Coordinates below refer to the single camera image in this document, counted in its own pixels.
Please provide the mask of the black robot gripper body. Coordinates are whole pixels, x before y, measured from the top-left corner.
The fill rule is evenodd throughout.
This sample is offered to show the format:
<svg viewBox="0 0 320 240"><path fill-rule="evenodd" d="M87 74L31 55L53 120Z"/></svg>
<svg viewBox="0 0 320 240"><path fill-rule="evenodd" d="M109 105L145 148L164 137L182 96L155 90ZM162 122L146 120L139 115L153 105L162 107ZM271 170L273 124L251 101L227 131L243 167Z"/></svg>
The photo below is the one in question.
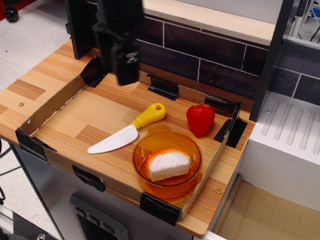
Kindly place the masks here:
<svg viewBox="0 0 320 240"><path fill-rule="evenodd" d="M136 43L136 28L144 21L141 0L98 0L97 6L97 23L92 28L95 39L96 32L103 32L111 39L112 47Z"/></svg>

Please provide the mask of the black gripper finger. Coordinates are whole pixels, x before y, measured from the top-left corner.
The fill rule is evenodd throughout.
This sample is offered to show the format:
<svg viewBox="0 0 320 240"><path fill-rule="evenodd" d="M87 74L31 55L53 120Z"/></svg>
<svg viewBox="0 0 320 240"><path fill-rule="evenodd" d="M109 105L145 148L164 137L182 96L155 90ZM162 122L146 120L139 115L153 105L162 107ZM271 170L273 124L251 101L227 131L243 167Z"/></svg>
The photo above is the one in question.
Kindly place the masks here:
<svg viewBox="0 0 320 240"><path fill-rule="evenodd" d="M101 65L102 67L111 72L112 71L112 60L111 60L111 48L113 42L106 33L96 32L96 44L101 53Z"/></svg>
<svg viewBox="0 0 320 240"><path fill-rule="evenodd" d="M111 48L111 62L120 86L130 85L138 81L140 54L136 42L113 46Z"/></svg>

